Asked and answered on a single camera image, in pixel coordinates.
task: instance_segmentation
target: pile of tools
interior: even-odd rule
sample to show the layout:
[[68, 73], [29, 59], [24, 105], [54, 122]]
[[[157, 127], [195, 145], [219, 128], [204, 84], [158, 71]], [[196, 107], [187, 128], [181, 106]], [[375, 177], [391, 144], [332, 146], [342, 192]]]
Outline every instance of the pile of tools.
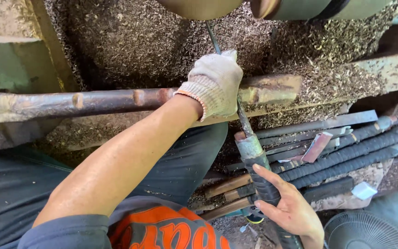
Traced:
[[[360, 128], [353, 130], [352, 125]], [[397, 125], [398, 119], [393, 116], [377, 118], [375, 111], [366, 111], [260, 130], [256, 135], [262, 145], [274, 145], [266, 151], [272, 171], [300, 189], [308, 202], [313, 202], [344, 194], [354, 187], [354, 182], [346, 177], [317, 187], [308, 185], [398, 156]], [[229, 171], [241, 168], [243, 163], [227, 166]], [[247, 215], [253, 213], [250, 208], [247, 210], [256, 200], [250, 174], [205, 191], [208, 199], [220, 194], [230, 203], [205, 212], [204, 219], [212, 220], [241, 209]]]

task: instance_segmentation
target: wooden handle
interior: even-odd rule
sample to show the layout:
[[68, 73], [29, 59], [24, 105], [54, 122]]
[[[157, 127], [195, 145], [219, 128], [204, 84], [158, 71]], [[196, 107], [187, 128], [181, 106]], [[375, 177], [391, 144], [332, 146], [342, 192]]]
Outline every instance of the wooden handle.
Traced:
[[205, 212], [199, 215], [202, 219], [206, 221], [213, 220], [215, 218], [219, 218], [231, 212], [237, 211], [242, 208], [250, 207], [252, 204], [250, 203], [248, 197], [239, 199], [237, 201], [228, 203], [224, 206], [215, 208], [209, 212]]
[[211, 187], [205, 191], [205, 197], [207, 199], [225, 193], [227, 191], [233, 190], [235, 188], [241, 187], [243, 185], [247, 185], [252, 183], [250, 174], [241, 175], [235, 178], [232, 178], [222, 184]]

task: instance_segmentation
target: rusty metal beam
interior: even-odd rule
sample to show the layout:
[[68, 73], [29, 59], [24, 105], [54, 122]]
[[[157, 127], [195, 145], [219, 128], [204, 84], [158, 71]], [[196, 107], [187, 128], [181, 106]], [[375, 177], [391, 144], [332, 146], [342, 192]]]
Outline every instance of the rusty metal beam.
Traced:
[[[301, 76], [265, 75], [243, 80], [239, 96], [245, 104], [292, 102]], [[130, 89], [80, 93], [0, 93], [0, 123], [156, 110], [177, 88]]]

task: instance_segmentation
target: bare hand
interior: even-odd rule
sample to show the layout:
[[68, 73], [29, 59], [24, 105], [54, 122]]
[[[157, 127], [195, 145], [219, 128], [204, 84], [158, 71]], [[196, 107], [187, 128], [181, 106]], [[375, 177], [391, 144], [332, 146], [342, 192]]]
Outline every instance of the bare hand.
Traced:
[[279, 190], [281, 196], [277, 207], [262, 200], [255, 201], [256, 207], [286, 231], [311, 238], [317, 245], [322, 246], [324, 236], [322, 224], [316, 212], [296, 187], [262, 166], [255, 164], [253, 169], [258, 175], [272, 183]]

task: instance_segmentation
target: white work glove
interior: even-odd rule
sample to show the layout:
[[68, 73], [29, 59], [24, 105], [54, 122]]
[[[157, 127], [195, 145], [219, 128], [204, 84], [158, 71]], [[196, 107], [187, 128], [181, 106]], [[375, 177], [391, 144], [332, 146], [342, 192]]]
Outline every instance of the white work glove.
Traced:
[[237, 92], [243, 76], [236, 59], [236, 50], [224, 51], [222, 55], [202, 56], [188, 74], [188, 81], [175, 92], [201, 103], [201, 122], [208, 116], [231, 116], [236, 113]]

